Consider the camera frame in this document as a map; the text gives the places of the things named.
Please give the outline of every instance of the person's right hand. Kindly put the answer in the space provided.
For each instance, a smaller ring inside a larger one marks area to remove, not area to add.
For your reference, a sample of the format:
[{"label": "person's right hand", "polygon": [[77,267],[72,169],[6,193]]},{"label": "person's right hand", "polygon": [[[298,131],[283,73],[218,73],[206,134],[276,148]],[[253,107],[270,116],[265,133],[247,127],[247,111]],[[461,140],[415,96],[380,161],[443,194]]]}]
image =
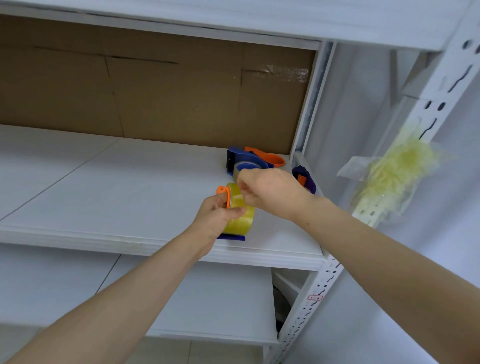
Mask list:
[{"label": "person's right hand", "polygon": [[241,170],[237,184],[245,204],[291,221],[316,199],[295,177],[279,169]]}]

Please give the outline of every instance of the hand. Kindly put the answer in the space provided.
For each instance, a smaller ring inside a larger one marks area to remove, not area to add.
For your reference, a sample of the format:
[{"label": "hand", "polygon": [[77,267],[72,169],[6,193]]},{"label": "hand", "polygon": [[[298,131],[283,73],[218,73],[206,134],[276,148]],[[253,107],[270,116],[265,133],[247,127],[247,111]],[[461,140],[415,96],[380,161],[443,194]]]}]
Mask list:
[{"label": "hand", "polygon": [[206,198],[200,206],[195,220],[185,231],[193,236],[195,242],[198,242],[200,257],[207,255],[212,250],[215,240],[230,220],[241,218],[247,212],[246,207],[229,209],[226,207],[226,193]]},{"label": "hand", "polygon": [[237,184],[245,204],[291,221],[316,199],[295,177],[279,169],[241,170]]}]

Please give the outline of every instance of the orange tape dispenser handle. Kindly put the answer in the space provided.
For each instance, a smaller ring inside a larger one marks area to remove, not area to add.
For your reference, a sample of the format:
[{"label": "orange tape dispenser handle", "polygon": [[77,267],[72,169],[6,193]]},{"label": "orange tape dispenser handle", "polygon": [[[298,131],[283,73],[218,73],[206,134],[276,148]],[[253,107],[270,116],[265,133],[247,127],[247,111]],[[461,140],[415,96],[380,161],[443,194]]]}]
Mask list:
[{"label": "orange tape dispenser handle", "polygon": [[265,153],[257,148],[250,148],[249,146],[245,147],[245,152],[253,152],[256,156],[263,159],[265,162],[273,164],[275,168],[283,167],[285,165],[285,160],[278,156],[277,154]]},{"label": "orange tape dispenser handle", "polygon": [[232,199],[232,191],[230,190],[230,187],[223,187],[220,186],[216,189],[215,194],[223,194],[227,193],[227,208],[230,208],[230,201]]}]

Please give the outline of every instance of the floor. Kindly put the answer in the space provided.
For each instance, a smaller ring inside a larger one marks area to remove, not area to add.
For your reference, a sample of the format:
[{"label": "floor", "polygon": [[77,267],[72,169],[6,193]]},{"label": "floor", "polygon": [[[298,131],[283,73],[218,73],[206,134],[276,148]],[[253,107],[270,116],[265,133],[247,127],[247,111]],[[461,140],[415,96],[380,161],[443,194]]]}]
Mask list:
[{"label": "floor", "polygon": [[[0,325],[0,364],[5,363],[39,331]],[[261,364],[261,347],[201,341],[144,338],[127,364]]]}]

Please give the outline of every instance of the oval hole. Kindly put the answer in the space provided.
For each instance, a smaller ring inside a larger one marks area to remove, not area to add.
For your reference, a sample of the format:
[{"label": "oval hole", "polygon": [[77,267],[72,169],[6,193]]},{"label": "oval hole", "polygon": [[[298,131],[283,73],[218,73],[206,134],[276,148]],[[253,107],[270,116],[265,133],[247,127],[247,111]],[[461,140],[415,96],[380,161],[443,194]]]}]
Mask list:
[{"label": "oval hole", "polygon": [[468,49],[472,46],[473,41],[471,39],[466,40],[465,43],[462,45],[462,49]]}]

